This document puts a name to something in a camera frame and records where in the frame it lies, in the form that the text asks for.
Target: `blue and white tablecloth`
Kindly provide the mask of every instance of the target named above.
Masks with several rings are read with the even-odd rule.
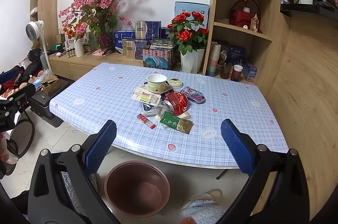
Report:
[[[188,112],[194,123],[189,135],[171,128],[164,130],[154,117],[150,120],[157,125],[155,129],[136,118],[143,113],[142,105],[131,95],[152,73],[178,78],[184,86],[204,94],[206,101],[202,104],[189,100]],[[220,134],[226,118],[256,144],[265,144],[272,151],[288,151],[257,86],[199,74],[102,63],[53,98],[49,107],[53,114],[89,134],[97,133],[112,119],[117,126],[115,145],[183,164],[237,166]]]

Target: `black storage box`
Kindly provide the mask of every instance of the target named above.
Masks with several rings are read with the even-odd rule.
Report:
[[[59,80],[61,81],[62,87],[53,92],[51,95],[48,96],[43,90],[41,90],[37,91],[34,96],[28,99],[31,111],[35,112],[38,116],[40,116],[43,120],[47,121],[55,128],[60,126],[63,120],[50,112],[49,102],[52,98],[64,91],[71,84],[69,81],[65,81],[62,79]]]

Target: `electric fan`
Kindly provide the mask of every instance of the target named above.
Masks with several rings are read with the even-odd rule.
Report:
[[[43,31],[44,23],[42,20],[36,21],[36,22],[29,22],[26,26],[26,34],[32,42],[36,41],[38,38],[40,38],[40,43],[43,47],[43,51],[46,57],[46,61],[48,64],[48,68],[52,70],[52,67],[49,63],[48,55],[47,55],[47,49],[44,39],[44,31]]]

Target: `red rose bouquet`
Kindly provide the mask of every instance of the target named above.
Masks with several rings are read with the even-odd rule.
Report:
[[[169,38],[177,39],[177,45],[182,55],[206,48],[209,31],[204,28],[196,30],[198,26],[204,27],[203,22],[204,16],[199,12],[193,11],[192,13],[182,12],[168,25],[168,28],[171,30]]]

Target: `perfume bottle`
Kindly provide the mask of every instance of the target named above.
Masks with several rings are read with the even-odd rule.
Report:
[[[255,17],[251,19],[250,30],[254,32],[258,32],[258,25],[259,25],[259,19],[256,14]]]

